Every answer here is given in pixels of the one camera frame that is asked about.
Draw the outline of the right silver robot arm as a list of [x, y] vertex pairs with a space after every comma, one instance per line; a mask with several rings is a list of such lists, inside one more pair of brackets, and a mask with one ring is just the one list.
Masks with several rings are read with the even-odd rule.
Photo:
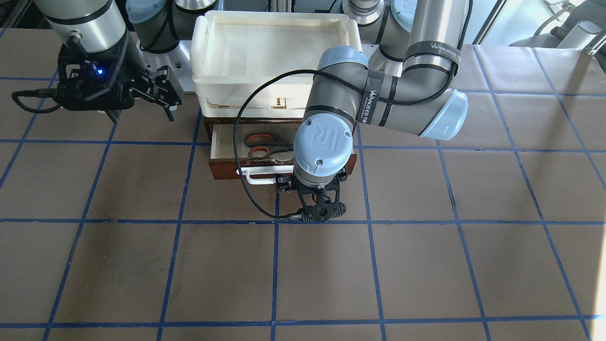
[[175, 120], [171, 108], [183, 102], [175, 73], [167, 65], [145, 68], [114, 1], [37, 0], [36, 5], [63, 41], [53, 95], [60, 107], [106, 112], [116, 123], [121, 110], [144, 99]]

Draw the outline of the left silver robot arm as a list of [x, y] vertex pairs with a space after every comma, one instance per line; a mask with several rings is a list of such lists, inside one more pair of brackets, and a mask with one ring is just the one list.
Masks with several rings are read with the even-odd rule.
[[339, 185], [347, 177], [355, 123], [437, 140], [459, 132], [468, 99], [452, 81], [471, 13], [471, 0], [418, 1], [409, 38], [392, 34], [403, 62], [398, 76], [372, 67], [349, 46], [322, 54], [294, 137], [294, 171], [277, 178], [279, 190], [296, 190], [302, 206], [279, 220], [325, 222], [345, 213]]

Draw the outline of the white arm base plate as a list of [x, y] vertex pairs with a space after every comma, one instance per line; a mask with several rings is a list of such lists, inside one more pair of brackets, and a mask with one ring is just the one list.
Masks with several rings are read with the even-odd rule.
[[380, 47], [362, 44], [362, 52], [368, 57], [370, 69], [383, 71], [385, 75], [401, 76], [403, 60], [385, 54]]
[[190, 65], [191, 41], [180, 41], [175, 49], [164, 54], [154, 54], [141, 50], [140, 41], [136, 42], [138, 54], [143, 66], [149, 72], [157, 72], [158, 69], [168, 66], [172, 69], [185, 94], [195, 94], [194, 82]]

